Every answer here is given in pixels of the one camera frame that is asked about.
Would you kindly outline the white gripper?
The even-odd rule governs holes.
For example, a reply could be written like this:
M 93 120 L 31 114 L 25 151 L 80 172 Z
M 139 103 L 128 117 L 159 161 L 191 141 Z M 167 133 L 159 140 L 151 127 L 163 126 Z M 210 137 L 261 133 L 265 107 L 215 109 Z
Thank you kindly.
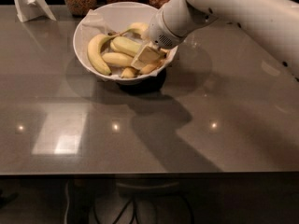
M 160 8 L 149 23 L 149 40 L 162 49 L 172 49 L 186 37 L 186 29 L 176 10 Z M 157 47 L 142 45 L 131 62 L 131 66 L 141 70 L 146 63 L 153 63 L 165 57 L 165 52 Z

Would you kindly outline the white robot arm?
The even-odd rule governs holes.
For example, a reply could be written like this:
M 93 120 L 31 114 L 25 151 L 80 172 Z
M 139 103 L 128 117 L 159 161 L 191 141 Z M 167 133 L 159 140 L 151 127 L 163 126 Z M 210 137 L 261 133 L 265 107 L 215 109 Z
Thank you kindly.
M 218 18 L 237 24 L 299 77 L 299 6 L 291 0 L 170 0 L 152 17 L 133 66 L 153 62 L 159 49 L 176 47 Z

